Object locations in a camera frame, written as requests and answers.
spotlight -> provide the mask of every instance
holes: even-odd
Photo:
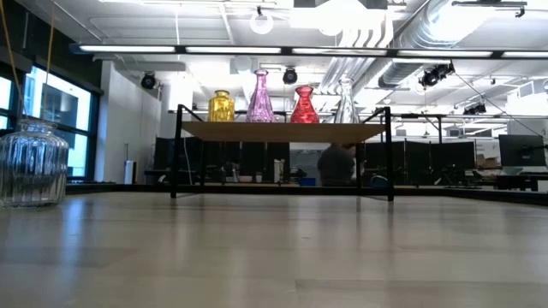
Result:
[[[439,81],[447,78],[448,74],[453,74],[454,72],[455,67],[453,66],[453,62],[450,64],[436,65],[432,69],[425,70],[424,75],[419,79],[419,84],[425,89],[430,86],[435,86]]]
[[[470,108],[466,108],[462,114],[465,116],[470,116],[470,115],[473,116],[473,115],[484,114],[486,112],[487,112],[487,109],[485,108],[485,104],[478,103],[476,105],[471,106]]]
[[[283,83],[286,85],[293,85],[295,82],[297,82],[297,72],[295,72],[295,68],[286,68],[285,73],[283,74]]]
[[[145,73],[145,77],[140,81],[140,86],[147,90],[154,89],[154,86],[156,86],[156,78],[154,78],[154,72],[151,73]]]

wooden tabletop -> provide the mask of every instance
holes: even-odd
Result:
[[[384,125],[184,121],[182,129],[205,141],[359,143]]]

pink glass vase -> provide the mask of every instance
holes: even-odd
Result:
[[[299,101],[291,115],[291,123],[319,123],[319,117],[310,101],[313,89],[310,86],[299,86],[296,90]]]
[[[257,75],[257,85],[247,109],[247,121],[273,122],[274,113],[272,112],[271,98],[266,91],[266,75],[268,75],[268,72],[265,69],[258,69],[255,74]]]

glass jar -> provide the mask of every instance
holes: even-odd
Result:
[[[234,100],[225,90],[215,91],[216,96],[209,100],[209,121],[234,121]]]
[[[299,86],[295,90],[299,94],[299,101],[291,115],[291,123],[319,123],[318,114],[310,100],[313,90],[311,86]]]
[[[20,131],[0,139],[0,205],[54,205],[67,184],[69,144],[55,124],[22,120]]]
[[[271,98],[266,90],[266,75],[268,71],[258,69],[255,71],[257,75],[257,84],[255,91],[251,96],[249,108],[247,108],[247,119],[250,122],[273,122],[274,113],[272,112]]]
[[[342,78],[339,80],[341,85],[341,101],[335,114],[335,123],[360,123],[360,118],[354,106],[354,97],[352,96],[353,80]]]

computer monitor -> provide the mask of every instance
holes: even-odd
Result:
[[[499,135],[501,164],[504,167],[545,167],[544,141],[541,136]]]

